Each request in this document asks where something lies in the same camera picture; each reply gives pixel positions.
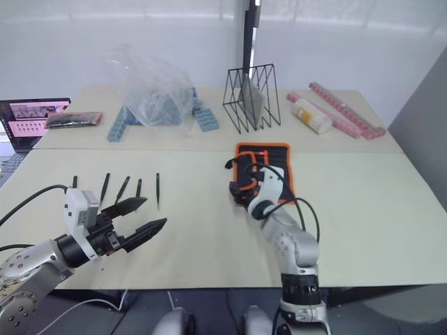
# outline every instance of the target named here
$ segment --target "laptop screen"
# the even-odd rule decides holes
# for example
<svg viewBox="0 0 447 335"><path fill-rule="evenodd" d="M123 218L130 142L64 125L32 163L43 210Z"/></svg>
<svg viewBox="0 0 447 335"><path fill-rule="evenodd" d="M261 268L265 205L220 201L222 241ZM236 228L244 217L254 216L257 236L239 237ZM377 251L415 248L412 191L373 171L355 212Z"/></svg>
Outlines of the laptop screen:
<svg viewBox="0 0 447 335"><path fill-rule="evenodd" d="M69 98L0 100L0 120L16 152L26 152L47 132L48 112L63 112Z"/></svg>

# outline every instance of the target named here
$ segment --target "black pole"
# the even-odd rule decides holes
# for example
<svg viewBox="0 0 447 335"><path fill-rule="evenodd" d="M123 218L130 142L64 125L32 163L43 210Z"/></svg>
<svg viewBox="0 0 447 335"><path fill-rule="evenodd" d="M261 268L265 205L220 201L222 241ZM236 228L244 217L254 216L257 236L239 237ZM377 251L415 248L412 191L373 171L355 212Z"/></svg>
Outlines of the black pole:
<svg viewBox="0 0 447 335"><path fill-rule="evenodd" d="M250 68L251 47L253 45L253 28L257 25L257 6L255 0L249 0L249 9L245 11L244 20L244 55L242 72L248 74Z"/></svg>

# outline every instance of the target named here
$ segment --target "wire magazine rack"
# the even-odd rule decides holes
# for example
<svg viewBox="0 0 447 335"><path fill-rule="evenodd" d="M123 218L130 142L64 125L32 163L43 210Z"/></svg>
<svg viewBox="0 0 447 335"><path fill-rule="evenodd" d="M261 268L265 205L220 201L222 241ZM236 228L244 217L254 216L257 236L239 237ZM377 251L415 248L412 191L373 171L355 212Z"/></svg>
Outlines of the wire magazine rack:
<svg viewBox="0 0 447 335"><path fill-rule="evenodd" d="M281 125L273 64L232 68L226 77L223 108L239 134Z"/></svg>

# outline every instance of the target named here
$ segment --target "gray wall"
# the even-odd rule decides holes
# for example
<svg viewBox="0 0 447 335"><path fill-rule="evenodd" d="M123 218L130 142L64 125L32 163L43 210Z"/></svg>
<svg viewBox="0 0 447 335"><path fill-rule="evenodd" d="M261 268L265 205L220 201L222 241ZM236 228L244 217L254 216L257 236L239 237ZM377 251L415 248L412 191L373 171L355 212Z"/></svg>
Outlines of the gray wall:
<svg viewBox="0 0 447 335"><path fill-rule="evenodd" d="M447 49L389 131L447 211Z"/></svg>

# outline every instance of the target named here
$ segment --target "robotic hand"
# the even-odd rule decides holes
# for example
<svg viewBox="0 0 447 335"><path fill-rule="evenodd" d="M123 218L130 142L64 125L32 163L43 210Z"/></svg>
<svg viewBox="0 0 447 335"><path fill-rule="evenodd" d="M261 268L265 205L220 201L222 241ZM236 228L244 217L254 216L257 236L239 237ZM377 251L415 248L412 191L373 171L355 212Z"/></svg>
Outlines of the robotic hand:
<svg viewBox="0 0 447 335"><path fill-rule="evenodd" d="M0 266L0 335L27 332L42 299L75 268L123 248L128 253L150 240L167 219L151 221L134 234L118 236L112 219L136 210L146 198L129 198L98 214L98 201L90 191L66 191L64 219L71 235L31 246L15 253Z"/></svg>
<svg viewBox="0 0 447 335"><path fill-rule="evenodd" d="M283 177L284 171L279 167L262 167L252 175L260 184L257 195L241 191L237 182L230 182L236 203L245 206L256 220L263 220L263 236L278 259L282 282L279 312L284 321L279 323L275 334L330 335L326 305L318 287L318 243L283 207L275 208L283 190L277 174Z"/></svg>

